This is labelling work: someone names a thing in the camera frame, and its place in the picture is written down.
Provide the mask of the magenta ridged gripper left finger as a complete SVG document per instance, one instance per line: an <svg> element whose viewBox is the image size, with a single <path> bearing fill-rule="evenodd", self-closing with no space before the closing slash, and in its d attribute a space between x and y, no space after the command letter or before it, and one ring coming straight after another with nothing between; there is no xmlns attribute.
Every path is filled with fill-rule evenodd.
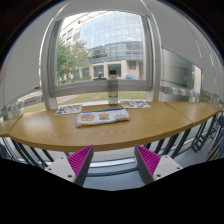
<svg viewBox="0 0 224 224"><path fill-rule="evenodd" d="M93 155L93 146L87 146L68 157L59 157L46 168L46 171L82 186Z"/></svg>

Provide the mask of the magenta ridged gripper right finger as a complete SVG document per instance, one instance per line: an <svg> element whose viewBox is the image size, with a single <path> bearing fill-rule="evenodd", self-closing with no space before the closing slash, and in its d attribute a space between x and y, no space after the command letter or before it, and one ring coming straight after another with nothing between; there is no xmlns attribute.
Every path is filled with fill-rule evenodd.
<svg viewBox="0 0 224 224"><path fill-rule="evenodd" d="M145 184L150 184L182 169L170 156L160 156L140 145L135 146L134 155L140 177Z"/></svg>

